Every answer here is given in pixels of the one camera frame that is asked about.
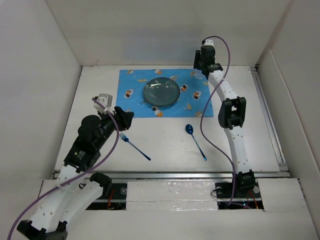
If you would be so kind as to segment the blue metal fork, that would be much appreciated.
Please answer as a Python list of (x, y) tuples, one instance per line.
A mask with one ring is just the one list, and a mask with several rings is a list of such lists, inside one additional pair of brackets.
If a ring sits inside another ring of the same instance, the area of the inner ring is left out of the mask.
[(136, 149), (140, 154), (142, 154), (148, 161), (151, 161), (151, 158), (150, 158), (149, 156), (147, 156), (145, 153), (143, 153), (143, 152), (142, 152), (139, 148), (137, 148), (133, 143), (131, 143), (130, 140), (129, 140), (129, 138), (128, 138), (126, 135), (124, 135), (123, 133), (120, 133), (119, 135), (120, 135), (121, 139), (122, 139), (124, 142), (130, 144), (134, 149)]

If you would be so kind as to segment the blue space print placemat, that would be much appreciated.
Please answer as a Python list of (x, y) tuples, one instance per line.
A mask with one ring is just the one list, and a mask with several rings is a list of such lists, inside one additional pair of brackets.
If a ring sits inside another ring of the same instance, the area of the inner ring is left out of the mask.
[[(135, 118), (191, 118), (200, 117), (210, 97), (208, 82), (202, 75), (196, 77), (193, 69), (125, 69), (119, 71), (116, 106), (127, 112), (133, 112)], [(170, 81), (178, 85), (179, 97), (173, 105), (157, 106), (148, 103), (143, 90), (153, 79), (155, 90), (162, 86), (158, 78), (166, 78), (163, 84)]]

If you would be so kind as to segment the teal ceramic plate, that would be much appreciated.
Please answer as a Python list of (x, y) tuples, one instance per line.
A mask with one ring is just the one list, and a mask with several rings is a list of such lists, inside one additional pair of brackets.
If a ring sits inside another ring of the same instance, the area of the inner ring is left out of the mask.
[(154, 107), (173, 106), (180, 97), (180, 87), (172, 79), (156, 77), (148, 81), (142, 91), (143, 99)]

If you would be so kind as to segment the blue metal spoon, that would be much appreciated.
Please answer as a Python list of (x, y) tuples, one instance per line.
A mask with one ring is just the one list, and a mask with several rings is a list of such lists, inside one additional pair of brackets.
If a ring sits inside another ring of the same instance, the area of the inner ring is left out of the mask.
[(191, 137), (192, 137), (192, 139), (194, 140), (194, 142), (195, 142), (195, 144), (196, 144), (196, 146), (197, 146), (200, 154), (202, 155), (204, 161), (207, 161), (207, 158), (206, 158), (204, 152), (202, 151), (200, 145), (198, 144), (196, 138), (194, 137), (194, 128), (193, 128), (193, 126), (192, 126), (191, 124), (187, 124), (187, 125), (185, 126), (185, 131), (186, 131), (189, 135), (191, 135)]

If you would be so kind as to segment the clear plastic cup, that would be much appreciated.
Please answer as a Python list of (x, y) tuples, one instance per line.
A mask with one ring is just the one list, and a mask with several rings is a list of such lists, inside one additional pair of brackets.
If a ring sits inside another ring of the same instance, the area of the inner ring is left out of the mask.
[(195, 70), (195, 78), (198, 80), (206, 80), (206, 77), (202, 74), (201, 70), (196, 69)]

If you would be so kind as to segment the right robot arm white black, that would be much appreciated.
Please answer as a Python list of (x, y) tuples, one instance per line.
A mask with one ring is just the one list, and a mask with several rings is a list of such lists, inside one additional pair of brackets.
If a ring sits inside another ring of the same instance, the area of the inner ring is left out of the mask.
[(244, 142), (247, 101), (232, 89), (225, 76), (218, 76), (216, 72), (222, 72), (223, 68), (215, 62), (215, 55), (214, 42), (203, 40), (200, 50), (195, 52), (193, 68), (201, 71), (221, 101), (218, 123), (227, 136), (231, 153), (232, 184), (229, 198), (232, 200), (235, 196), (243, 197), (256, 184)]

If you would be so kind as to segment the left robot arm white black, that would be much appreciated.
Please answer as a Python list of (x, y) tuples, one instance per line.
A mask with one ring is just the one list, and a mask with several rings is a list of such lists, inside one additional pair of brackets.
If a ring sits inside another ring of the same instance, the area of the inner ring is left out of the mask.
[(112, 191), (112, 179), (100, 172), (85, 175), (99, 165), (100, 150), (112, 135), (128, 130), (133, 112), (116, 106), (112, 113), (88, 115), (82, 119), (78, 136), (63, 161), (55, 187), (42, 196), (38, 211), (27, 220), (21, 220), (17, 231), (29, 240), (65, 240), (69, 225), (98, 198), (107, 198)]

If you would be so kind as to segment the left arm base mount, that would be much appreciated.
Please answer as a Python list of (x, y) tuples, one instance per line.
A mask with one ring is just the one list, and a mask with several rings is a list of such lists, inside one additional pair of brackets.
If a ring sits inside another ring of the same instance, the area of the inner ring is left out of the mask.
[(124, 182), (113, 183), (111, 177), (102, 173), (95, 173), (90, 180), (102, 183), (102, 195), (93, 201), (87, 210), (126, 210), (128, 184)]

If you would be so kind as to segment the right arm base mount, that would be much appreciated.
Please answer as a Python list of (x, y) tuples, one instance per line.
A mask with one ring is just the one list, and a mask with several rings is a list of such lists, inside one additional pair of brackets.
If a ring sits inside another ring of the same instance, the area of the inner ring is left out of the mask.
[(250, 190), (235, 189), (233, 199), (230, 203), (233, 190), (232, 182), (217, 182), (210, 195), (216, 199), (219, 210), (263, 210), (264, 205), (262, 201), (259, 183), (256, 180), (255, 185)]

